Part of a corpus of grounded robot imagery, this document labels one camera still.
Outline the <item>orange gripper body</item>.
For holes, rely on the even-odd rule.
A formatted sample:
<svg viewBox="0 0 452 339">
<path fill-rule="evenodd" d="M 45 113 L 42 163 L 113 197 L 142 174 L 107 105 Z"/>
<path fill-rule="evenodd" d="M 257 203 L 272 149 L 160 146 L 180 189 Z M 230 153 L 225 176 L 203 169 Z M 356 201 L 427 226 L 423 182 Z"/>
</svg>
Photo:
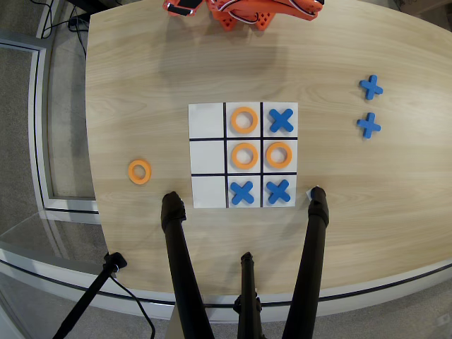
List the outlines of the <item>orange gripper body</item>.
<svg viewBox="0 0 452 339">
<path fill-rule="evenodd" d="M 171 16 L 194 16 L 203 0 L 164 0 L 163 9 Z"/>
</svg>

